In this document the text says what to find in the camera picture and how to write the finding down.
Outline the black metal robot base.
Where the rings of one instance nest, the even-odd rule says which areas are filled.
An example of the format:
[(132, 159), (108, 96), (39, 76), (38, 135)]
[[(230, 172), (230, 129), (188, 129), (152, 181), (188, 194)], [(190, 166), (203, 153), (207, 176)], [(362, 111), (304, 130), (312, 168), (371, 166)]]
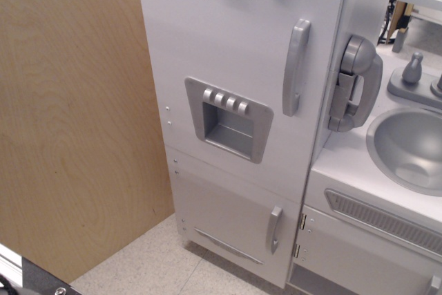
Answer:
[(27, 258), (1, 244), (1, 294), (81, 294)]

